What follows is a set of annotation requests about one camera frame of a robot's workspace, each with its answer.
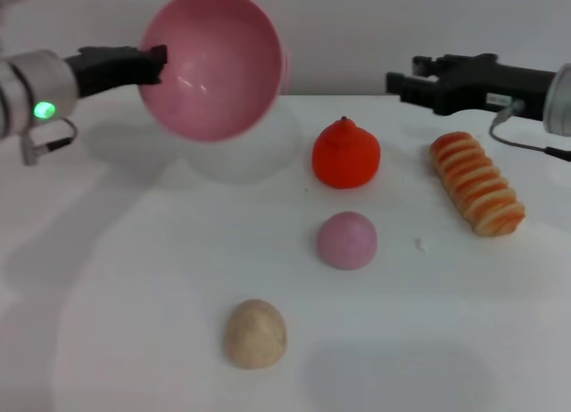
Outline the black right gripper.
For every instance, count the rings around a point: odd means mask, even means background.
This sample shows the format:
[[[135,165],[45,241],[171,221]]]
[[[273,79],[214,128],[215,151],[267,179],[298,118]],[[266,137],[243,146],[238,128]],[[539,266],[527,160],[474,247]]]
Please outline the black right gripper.
[[[459,111],[499,111],[520,100],[519,116],[541,119],[555,73],[504,65],[496,54],[414,56],[412,76],[397,72],[385,75],[385,92],[402,103],[433,108],[437,115]]]

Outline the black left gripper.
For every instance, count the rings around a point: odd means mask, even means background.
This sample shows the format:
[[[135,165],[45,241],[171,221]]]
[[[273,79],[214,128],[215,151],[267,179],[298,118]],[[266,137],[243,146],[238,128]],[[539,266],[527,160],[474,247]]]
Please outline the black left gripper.
[[[79,98],[130,85],[157,85],[168,63],[166,45],[139,51],[135,47],[90,46],[66,57],[76,80]]]

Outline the pink plastic bowl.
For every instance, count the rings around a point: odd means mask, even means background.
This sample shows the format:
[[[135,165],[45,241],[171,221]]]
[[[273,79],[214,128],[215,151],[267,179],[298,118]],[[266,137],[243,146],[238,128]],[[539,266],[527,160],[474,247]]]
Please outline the pink plastic bowl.
[[[287,58],[269,16],[251,0],[172,0],[140,49],[165,45],[160,84],[141,86],[153,118],[189,140],[239,136],[269,111],[287,80]]]

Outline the beige egg yolk pastry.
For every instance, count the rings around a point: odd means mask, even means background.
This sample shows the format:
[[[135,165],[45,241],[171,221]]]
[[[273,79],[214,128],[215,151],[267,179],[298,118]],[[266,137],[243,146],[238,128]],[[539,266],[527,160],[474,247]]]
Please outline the beige egg yolk pastry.
[[[286,322],[267,301],[250,299],[232,312],[223,338],[227,359],[245,370],[275,365],[286,353]]]

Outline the orange tangerine toy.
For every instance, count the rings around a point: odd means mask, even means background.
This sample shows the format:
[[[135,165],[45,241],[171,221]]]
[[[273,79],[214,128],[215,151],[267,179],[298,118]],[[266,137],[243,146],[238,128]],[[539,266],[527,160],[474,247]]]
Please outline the orange tangerine toy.
[[[365,185],[377,173],[381,146],[377,138],[342,116],[315,139],[311,167],[315,177],[335,189]]]

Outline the striped bread roll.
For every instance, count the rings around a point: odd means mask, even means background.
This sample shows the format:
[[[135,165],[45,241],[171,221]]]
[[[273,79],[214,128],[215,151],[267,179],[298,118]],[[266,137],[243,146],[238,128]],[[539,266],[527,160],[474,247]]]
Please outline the striped bread roll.
[[[438,137],[429,148],[432,165],[460,216],[481,237],[511,235],[525,218],[525,206],[467,132]]]

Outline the pink round bun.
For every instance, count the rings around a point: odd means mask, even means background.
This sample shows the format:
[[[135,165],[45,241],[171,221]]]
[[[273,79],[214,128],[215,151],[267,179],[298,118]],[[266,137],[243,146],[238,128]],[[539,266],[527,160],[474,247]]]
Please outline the pink round bun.
[[[330,267],[360,269],[377,253],[377,231],[364,215],[345,211],[327,219],[316,234],[319,257]]]

